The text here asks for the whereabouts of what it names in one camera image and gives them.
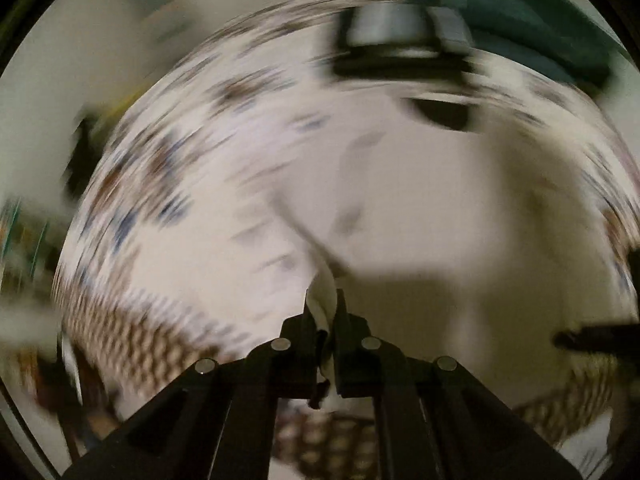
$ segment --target teal fabric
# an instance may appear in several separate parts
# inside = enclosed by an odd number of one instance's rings
[[[601,89],[618,46],[568,0],[410,0],[456,8],[481,50],[561,82]]]

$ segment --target silver object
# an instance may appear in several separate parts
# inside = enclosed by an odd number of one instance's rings
[[[449,357],[448,355],[439,357],[436,361],[436,364],[438,365],[438,368],[440,370],[444,370],[446,372],[452,372],[458,366],[458,362],[453,357]]]
[[[279,337],[271,341],[271,348],[273,348],[276,352],[284,352],[285,350],[289,350],[289,348],[291,348],[291,341],[289,341],[286,337]]]
[[[197,373],[199,373],[200,375],[204,375],[215,370],[216,366],[218,366],[218,363],[213,359],[200,359],[200,361],[196,363],[194,368]]]
[[[365,350],[377,350],[381,345],[380,339],[372,336],[364,338],[360,344]]]

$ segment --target screw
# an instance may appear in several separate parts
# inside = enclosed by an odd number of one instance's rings
[[[439,357],[436,361],[436,364],[438,365],[438,368],[440,370],[444,370],[446,372],[452,372],[458,366],[458,362],[453,357],[449,357],[448,355]]]
[[[360,344],[365,350],[377,350],[381,345],[380,339],[372,336],[364,338]]]
[[[284,352],[285,350],[289,350],[289,348],[291,348],[291,341],[289,341],[286,337],[279,337],[271,341],[271,348],[273,348],[276,352]]]
[[[200,361],[196,363],[194,368],[197,373],[199,373],[200,375],[204,375],[215,370],[217,365],[218,363],[213,359],[200,359]]]

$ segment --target silver rivet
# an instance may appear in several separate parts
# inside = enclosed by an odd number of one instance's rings
[[[279,337],[271,341],[271,348],[273,348],[276,352],[284,352],[285,350],[289,350],[289,348],[291,348],[291,341],[289,341],[286,337]]]
[[[215,370],[217,364],[218,363],[215,362],[213,359],[200,359],[200,361],[196,363],[194,368],[197,371],[197,373],[204,375]]]
[[[377,350],[378,348],[380,348],[380,339],[378,339],[377,337],[369,336],[364,338],[360,342],[360,344],[365,350]]]
[[[446,372],[452,372],[458,366],[458,362],[453,357],[449,357],[448,355],[439,357],[436,361],[436,364],[438,365],[438,368],[440,370],[444,370]]]

